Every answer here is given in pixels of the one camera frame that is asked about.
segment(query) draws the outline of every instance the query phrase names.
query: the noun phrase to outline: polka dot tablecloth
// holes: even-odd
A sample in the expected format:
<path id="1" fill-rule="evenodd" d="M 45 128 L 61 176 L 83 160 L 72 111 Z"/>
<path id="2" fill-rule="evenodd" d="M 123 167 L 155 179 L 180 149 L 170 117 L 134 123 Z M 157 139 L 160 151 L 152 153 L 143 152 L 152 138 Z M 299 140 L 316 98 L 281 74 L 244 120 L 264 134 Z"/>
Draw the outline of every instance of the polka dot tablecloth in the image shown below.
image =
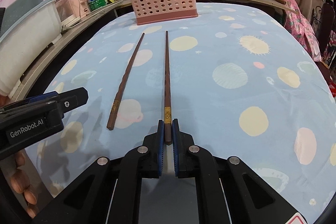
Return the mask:
<path id="1" fill-rule="evenodd" d="M 302 46 L 264 12 L 197 4 L 199 17 L 137 26 L 110 22 L 69 60 L 47 92 L 84 86 L 89 100 L 65 129 L 27 148 L 55 196 L 99 156 L 122 157 L 163 118 L 165 31 L 172 115 L 213 153 L 240 157 L 313 223 L 336 189 L 336 104 Z M 136 43 L 115 129 L 114 96 Z"/>

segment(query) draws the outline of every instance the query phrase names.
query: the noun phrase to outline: brown chopstick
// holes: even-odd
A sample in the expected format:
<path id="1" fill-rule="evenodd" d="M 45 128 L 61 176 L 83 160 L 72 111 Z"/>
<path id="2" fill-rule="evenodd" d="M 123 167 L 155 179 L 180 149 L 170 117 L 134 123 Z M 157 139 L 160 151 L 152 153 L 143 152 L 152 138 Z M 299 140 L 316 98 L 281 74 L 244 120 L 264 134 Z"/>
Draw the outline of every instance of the brown chopstick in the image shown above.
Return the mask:
<path id="1" fill-rule="evenodd" d="M 171 137 L 171 98 L 170 98 L 170 70 L 169 70 L 169 39 L 166 31 L 166 52 L 165 52 L 165 144 L 172 144 Z"/>
<path id="2" fill-rule="evenodd" d="M 134 49 L 132 57 L 129 60 L 128 65 L 126 67 L 125 74 L 124 74 L 124 76 L 123 76 L 123 78 L 121 80 L 121 83 L 119 85 L 118 92 L 115 95 L 114 102 L 113 102 L 112 109 L 111 109 L 111 113 L 110 113 L 110 116 L 109 116 L 109 120 L 108 120 L 107 126 L 106 126 L 107 129 L 109 129 L 109 130 L 113 130 L 114 125 L 116 123 L 117 114 L 118 114 L 118 110 L 119 110 L 121 99 L 122 99 L 123 94 L 124 94 L 124 90 L 125 90 L 125 87 L 126 87 L 127 79 L 128 79 L 129 73 L 131 72 L 131 68 L 133 66 L 135 57 L 137 56 L 137 52 L 138 52 L 138 50 L 140 48 L 140 44 L 142 42 L 142 39 L 143 39 L 144 35 L 145 35 L 145 33 L 142 34 L 142 36 L 141 36 L 141 38 L 140 38 L 137 46 Z"/>

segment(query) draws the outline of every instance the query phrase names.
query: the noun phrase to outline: silver screw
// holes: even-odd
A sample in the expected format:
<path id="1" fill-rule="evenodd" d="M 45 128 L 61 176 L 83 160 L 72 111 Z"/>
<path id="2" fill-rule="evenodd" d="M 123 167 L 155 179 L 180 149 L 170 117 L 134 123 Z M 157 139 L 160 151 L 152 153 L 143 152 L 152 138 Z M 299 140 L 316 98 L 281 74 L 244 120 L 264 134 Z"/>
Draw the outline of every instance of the silver screw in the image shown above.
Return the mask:
<path id="1" fill-rule="evenodd" d="M 146 146 L 140 146 L 138 148 L 138 152 L 143 154 L 143 153 L 146 153 L 148 151 L 148 148 Z"/>
<path id="2" fill-rule="evenodd" d="M 97 160 L 97 163 L 99 164 L 99 165 L 105 165 L 105 164 L 107 164 L 108 163 L 108 159 L 107 158 L 105 158 L 105 157 L 101 157 L 101 158 L 99 158 L 98 160 Z"/>
<path id="3" fill-rule="evenodd" d="M 240 163 L 240 159 L 238 157 L 231 157 L 229 161 L 230 163 L 235 164 L 235 165 Z"/>
<path id="4" fill-rule="evenodd" d="M 192 153 L 197 153 L 200 150 L 200 148 L 197 145 L 192 145 L 189 147 L 189 151 Z"/>

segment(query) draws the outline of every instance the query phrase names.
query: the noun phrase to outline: white storage container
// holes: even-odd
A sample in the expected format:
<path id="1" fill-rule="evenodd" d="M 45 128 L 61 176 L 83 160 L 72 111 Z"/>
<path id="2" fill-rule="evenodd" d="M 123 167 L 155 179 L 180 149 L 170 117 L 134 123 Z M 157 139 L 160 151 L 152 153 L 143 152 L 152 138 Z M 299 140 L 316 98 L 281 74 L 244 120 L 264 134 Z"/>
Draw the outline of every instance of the white storage container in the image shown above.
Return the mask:
<path id="1" fill-rule="evenodd" d="M 0 37 L 0 95 L 11 97 L 34 59 L 62 37 L 55 2 L 41 2 Z"/>

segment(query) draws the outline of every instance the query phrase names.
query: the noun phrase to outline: tablecloth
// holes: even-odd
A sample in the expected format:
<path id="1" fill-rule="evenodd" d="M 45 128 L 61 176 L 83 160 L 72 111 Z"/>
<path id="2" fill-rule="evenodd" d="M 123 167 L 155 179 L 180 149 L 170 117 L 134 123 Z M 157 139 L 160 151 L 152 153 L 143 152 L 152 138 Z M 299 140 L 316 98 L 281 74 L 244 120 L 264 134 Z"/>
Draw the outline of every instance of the tablecloth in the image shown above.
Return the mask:
<path id="1" fill-rule="evenodd" d="M 122 157 L 156 132 L 164 117 L 167 30 L 172 116 L 181 131 L 214 156 L 240 157 L 313 223 L 336 190 L 336 104 L 329 87 L 308 53 L 266 13 L 218 3 L 197 9 L 197 18 L 142 26 L 129 13 L 97 32 L 46 90 L 84 86 L 87 104 L 65 115 L 62 132 L 28 147 L 30 159 L 55 196 L 98 157 Z M 112 102 L 142 32 L 109 131 Z M 165 188 L 160 181 L 149 187 L 149 208 L 170 197 L 153 194 Z M 175 205 L 164 210 L 173 214 Z M 189 206 L 182 205 L 178 210 Z M 157 223 L 149 219 L 140 223 Z"/>

